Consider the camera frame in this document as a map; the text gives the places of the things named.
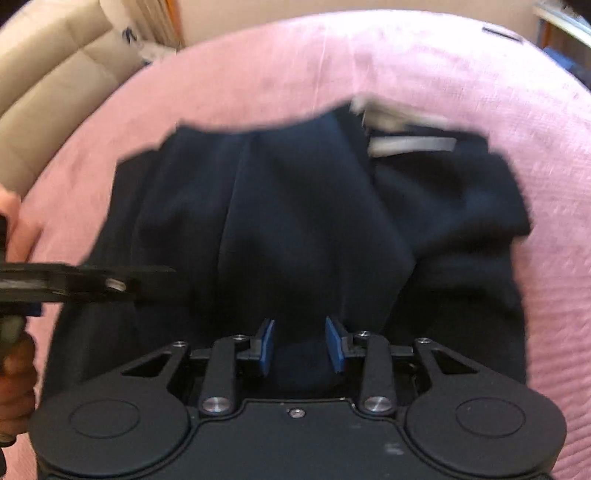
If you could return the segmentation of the person's left hand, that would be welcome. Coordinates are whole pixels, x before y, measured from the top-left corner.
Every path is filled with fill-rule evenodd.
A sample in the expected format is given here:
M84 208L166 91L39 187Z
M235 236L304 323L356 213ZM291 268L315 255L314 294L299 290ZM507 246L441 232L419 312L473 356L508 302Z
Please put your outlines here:
M24 263L39 235L33 223L19 219L21 199L17 193L1 187L1 260ZM25 331L24 322L5 356L1 357L1 444L8 445L27 431L35 409L37 370L34 366L35 342Z

